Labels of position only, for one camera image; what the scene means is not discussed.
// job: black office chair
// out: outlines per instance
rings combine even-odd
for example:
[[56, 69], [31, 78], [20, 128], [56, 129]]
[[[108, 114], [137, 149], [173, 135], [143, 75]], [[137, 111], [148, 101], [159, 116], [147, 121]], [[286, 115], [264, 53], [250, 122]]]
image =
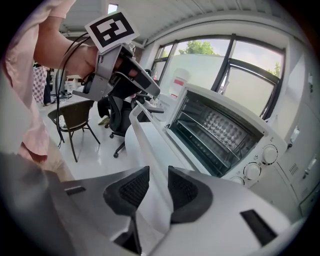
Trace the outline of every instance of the black office chair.
[[[115, 135], [125, 137], [128, 128], [131, 125], [129, 114], [136, 106], [136, 101], [140, 103], [144, 103], [145, 99], [148, 99], [149, 96], [145, 94], [136, 94], [135, 98], [132, 99], [131, 104], [120, 99], [118, 97], [109, 96], [110, 102], [110, 123], [109, 127], [113, 131], [110, 134], [110, 138], [112, 139]], [[164, 111], [159, 108], [149, 107], [147, 108], [150, 113], [163, 113]], [[149, 122], [149, 119], [142, 112], [137, 117], [139, 122]], [[117, 158], [119, 156], [118, 152], [124, 148], [125, 142], [123, 142], [114, 152], [113, 157]]]

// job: black cable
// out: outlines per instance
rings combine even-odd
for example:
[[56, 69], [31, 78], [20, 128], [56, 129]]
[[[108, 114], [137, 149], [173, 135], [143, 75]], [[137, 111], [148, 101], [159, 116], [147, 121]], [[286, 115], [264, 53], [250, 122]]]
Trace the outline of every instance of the black cable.
[[[67, 51], [65, 52], [64, 56], [66, 56], [66, 54], [69, 52], [69, 50], [71, 49], [72, 45], [75, 44], [75, 42], [85, 36], [87, 33], [84, 33], [83, 35], [79, 36], [75, 41], [73, 41], [73, 43], [69, 46], [69, 48], [67, 49]], [[57, 70], [56, 72], [56, 76], [55, 76], [55, 96], [56, 96], [56, 117], [55, 117], [55, 122], [56, 122], [56, 128], [57, 128], [57, 131], [58, 131], [58, 134], [60, 136], [60, 143], [59, 145], [61, 145], [61, 141], [63, 141], [63, 143], [65, 142], [65, 140], [63, 139], [63, 136], [62, 136], [62, 133], [61, 133], [61, 130], [60, 130], [60, 124], [59, 124], [59, 108], [60, 108], [60, 89], [61, 89], [61, 85], [62, 85], [62, 81], [63, 81], [63, 76], [64, 76], [64, 72], [65, 72], [65, 68], [67, 66], [67, 63], [70, 59], [70, 57], [74, 54], [74, 52], [85, 42], [87, 41], [88, 39], [90, 39], [90, 37], [82, 40], [77, 46], [75, 46], [72, 50], [72, 52], [70, 53], [70, 55], [68, 56], [68, 58], [66, 59], [66, 61], [64, 62], [64, 65], [63, 65], [63, 69], [62, 69], [62, 73], [61, 73], [61, 78], [60, 78], [60, 84], [59, 84], [59, 87], [58, 87], [58, 78], [59, 78], [59, 69]]]

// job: floor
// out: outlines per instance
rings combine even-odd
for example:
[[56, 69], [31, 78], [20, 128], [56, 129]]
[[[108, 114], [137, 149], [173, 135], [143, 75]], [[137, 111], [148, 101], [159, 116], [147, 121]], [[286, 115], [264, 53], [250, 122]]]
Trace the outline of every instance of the floor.
[[[83, 100], [86, 99], [73, 95], [70, 99], [60, 102], [60, 106], [62, 107]], [[58, 145], [60, 137], [56, 125], [48, 118], [48, 113], [55, 110], [57, 105], [39, 105], [38, 107], [49, 132], [49, 136]], [[130, 169], [126, 149], [122, 149], [119, 152], [118, 158], [114, 158], [113, 156], [115, 150], [125, 139], [118, 136], [114, 136], [114, 138], [111, 139], [109, 137], [112, 132], [111, 129], [105, 128], [104, 125], [98, 125], [99, 120], [100, 116], [98, 114], [97, 102], [95, 102], [89, 113], [89, 125], [101, 145], [97, 143], [88, 129], [85, 129], [84, 132], [82, 130], [74, 132], [72, 141], [78, 162], [74, 159], [68, 133], [63, 133], [65, 143], [61, 144], [60, 151], [76, 180], [99, 177]]]

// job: window frame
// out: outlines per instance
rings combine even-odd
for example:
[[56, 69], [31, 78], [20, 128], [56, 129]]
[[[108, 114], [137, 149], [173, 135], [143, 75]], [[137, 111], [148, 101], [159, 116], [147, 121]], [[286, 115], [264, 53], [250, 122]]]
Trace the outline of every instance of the window frame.
[[[161, 73], [160, 78], [158, 80], [159, 81], [158, 84], [161, 85], [161, 81], [162, 81], [162, 79], [164, 77], [164, 74], [166, 73], [167, 66], [168, 66], [168, 64], [170, 62], [170, 59], [174, 56], [178, 44], [182, 43], [182, 42], [187, 42], [187, 41], [192, 41], [192, 40], [203, 40], [203, 39], [225, 39], [225, 40], [230, 40], [228, 48], [227, 48], [226, 53], [224, 55], [221, 67], [220, 67], [220, 69], [218, 71], [218, 74], [217, 74], [217, 76], [216, 76], [216, 78], [214, 80], [214, 83], [213, 83], [213, 85], [211, 87], [211, 91], [214, 91], [214, 92], [218, 92], [219, 91], [225, 76], [227, 76], [226, 79], [229, 78], [229, 71], [230, 71], [231, 67], [235, 67], [237, 69], [242, 69], [243, 71], [246, 71], [246, 72], [249, 72], [250, 74], [258, 76], [259, 78], [271, 83], [274, 86], [274, 88], [272, 90], [272, 93], [271, 93], [271, 95], [269, 97], [269, 100], [266, 103], [266, 105], [265, 105], [265, 107], [264, 107], [264, 109], [263, 109], [263, 111], [261, 113], [261, 116], [260, 116], [263, 120], [268, 119], [271, 116], [271, 114], [272, 114], [272, 112], [273, 112], [273, 110], [274, 110], [274, 108], [276, 106], [276, 103], [278, 101], [279, 95], [280, 95], [280, 91], [281, 91], [281, 87], [282, 87], [282, 83], [283, 83], [283, 79], [284, 79], [284, 73], [285, 73], [286, 49], [285, 48], [283, 48], [283, 49], [278, 48], [278, 47], [276, 47], [276, 46], [274, 46], [272, 44], [269, 44], [269, 43], [266, 43], [266, 42], [263, 42], [263, 41], [260, 41], [260, 40], [257, 40], [257, 39], [236, 35], [235, 33], [233, 33], [231, 35], [217, 34], [217, 35], [192, 36], [192, 37], [187, 37], [187, 38], [175, 40], [173, 42], [169, 42], [169, 43], [160, 45], [160, 47], [158, 49], [158, 52], [157, 52], [157, 54], [155, 56], [156, 58], [153, 61], [152, 69], [151, 69], [151, 70], [154, 69], [156, 63], [165, 62], [163, 70], [162, 70], [162, 73]], [[234, 50], [235, 50], [237, 42], [244, 42], [244, 43], [257, 45], [257, 46], [269, 49], [271, 51], [274, 51], [274, 52], [276, 52], [278, 54], [281, 54], [282, 55], [281, 78], [273, 75], [272, 73], [264, 70], [263, 68], [255, 66], [255, 65], [253, 65], [251, 63], [231, 58], [231, 56], [234, 53]], [[172, 48], [170, 50], [170, 53], [169, 53], [168, 57], [157, 58], [161, 54], [161, 49], [162, 48], [164, 49], [166, 46], [169, 46], [169, 45], [172, 45]]]

